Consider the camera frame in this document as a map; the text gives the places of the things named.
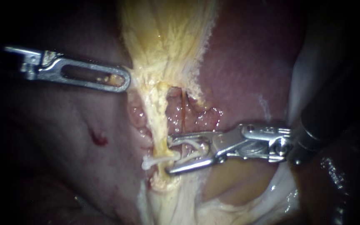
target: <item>moist tissue surface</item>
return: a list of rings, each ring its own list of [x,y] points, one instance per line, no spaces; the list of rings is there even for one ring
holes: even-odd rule
[[[143,224],[247,224],[258,218],[267,223],[273,218],[262,216],[269,211],[287,213],[298,205],[298,193],[285,164],[279,166],[262,195],[237,207],[217,198],[200,201],[206,171],[173,178],[164,172],[180,159],[166,144],[168,92],[172,87],[181,88],[199,106],[205,106],[198,67],[219,8],[217,1],[210,0],[129,0],[119,6],[122,37],[133,61],[130,91],[141,98],[154,143],[144,160],[162,159],[149,180],[140,182],[137,205]]]

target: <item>white fibrous tissue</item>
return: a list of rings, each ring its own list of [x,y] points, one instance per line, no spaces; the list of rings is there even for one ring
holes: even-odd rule
[[[147,155],[144,155],[142,158],[142,164],[141,168],[143,170],[149,170],[153,165],[156,165],[158,163],[166,162],[166,161],[177,161],[180,159],[180,153],[179,152],[173,152],[173,156],[162,156],[162,157],[150,157]]]

